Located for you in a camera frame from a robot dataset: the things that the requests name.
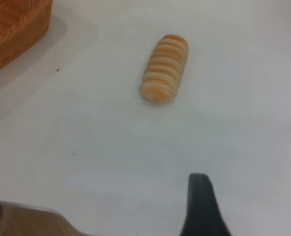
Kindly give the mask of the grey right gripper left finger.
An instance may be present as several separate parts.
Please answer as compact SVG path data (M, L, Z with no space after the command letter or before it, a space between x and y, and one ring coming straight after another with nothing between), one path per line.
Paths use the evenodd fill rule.
M0 236L82 236L62 216L36 209L0 204Z

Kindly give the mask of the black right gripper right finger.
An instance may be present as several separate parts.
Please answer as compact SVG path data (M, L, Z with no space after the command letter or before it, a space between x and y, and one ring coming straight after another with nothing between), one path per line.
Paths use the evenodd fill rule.
M187 212L180 235L231 235L221 216L213 185L205 174L189 175Z

